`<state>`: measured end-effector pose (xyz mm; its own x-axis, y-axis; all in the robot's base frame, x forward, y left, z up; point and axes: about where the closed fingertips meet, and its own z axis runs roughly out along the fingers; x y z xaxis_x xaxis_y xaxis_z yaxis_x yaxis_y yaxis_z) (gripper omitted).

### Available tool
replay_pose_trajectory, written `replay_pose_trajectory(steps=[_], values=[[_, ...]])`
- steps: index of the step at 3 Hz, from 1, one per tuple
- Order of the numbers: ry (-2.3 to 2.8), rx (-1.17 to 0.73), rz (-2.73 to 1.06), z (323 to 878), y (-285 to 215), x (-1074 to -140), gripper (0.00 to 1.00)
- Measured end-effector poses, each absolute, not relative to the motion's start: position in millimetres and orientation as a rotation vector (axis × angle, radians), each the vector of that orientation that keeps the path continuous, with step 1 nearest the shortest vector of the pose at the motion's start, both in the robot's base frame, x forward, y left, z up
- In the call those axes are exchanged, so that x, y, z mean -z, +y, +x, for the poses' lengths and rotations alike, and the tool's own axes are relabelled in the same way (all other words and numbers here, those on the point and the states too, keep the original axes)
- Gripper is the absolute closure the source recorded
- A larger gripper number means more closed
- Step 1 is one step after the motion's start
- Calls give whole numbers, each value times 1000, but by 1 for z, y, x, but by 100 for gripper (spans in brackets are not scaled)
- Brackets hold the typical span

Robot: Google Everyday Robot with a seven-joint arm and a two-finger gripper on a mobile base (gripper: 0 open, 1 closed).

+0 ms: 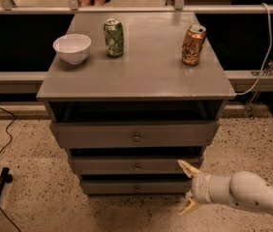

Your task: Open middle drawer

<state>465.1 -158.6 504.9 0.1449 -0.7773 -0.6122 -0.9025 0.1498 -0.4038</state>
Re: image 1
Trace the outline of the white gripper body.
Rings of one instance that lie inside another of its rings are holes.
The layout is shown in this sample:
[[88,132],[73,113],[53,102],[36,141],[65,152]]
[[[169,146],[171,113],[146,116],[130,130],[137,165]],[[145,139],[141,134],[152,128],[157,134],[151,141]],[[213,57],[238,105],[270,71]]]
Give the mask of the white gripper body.
[[198,173],[192,179],[191,199],[198,204],[228,205],[231,200],[230,177]]

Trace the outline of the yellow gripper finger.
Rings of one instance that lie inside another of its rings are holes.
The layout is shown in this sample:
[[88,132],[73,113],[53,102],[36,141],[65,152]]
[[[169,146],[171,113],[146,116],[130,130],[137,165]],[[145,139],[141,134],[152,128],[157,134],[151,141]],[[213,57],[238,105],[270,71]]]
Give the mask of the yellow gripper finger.
[[182,159],[179,159],[177,162],[183,169],[184,173],[191,179],[195,178],[200,173],[199,169],[193,167],[192,165],[190,165],[189,163]]
[[179,213],[180,216],[185,216],[188,213],[195,211],[201,206],[201,204],[195,199],[195,197],[193,196],[191,192],[188,192],[186,194],[186,197],[187,197],[187,200],[183,208],[180,210],[180,213]]

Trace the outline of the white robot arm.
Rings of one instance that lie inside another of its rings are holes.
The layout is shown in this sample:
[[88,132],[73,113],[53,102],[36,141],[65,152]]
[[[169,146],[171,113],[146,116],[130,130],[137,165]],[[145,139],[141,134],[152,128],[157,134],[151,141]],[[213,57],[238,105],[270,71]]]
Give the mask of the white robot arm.
[[233,209],[264,212],[273,216],[273,186],[259,175],[240,171],[231,176],[217,176],[201,172],[182,159],[177,162],[192,180],[181,216],[209,204],[227,205]]

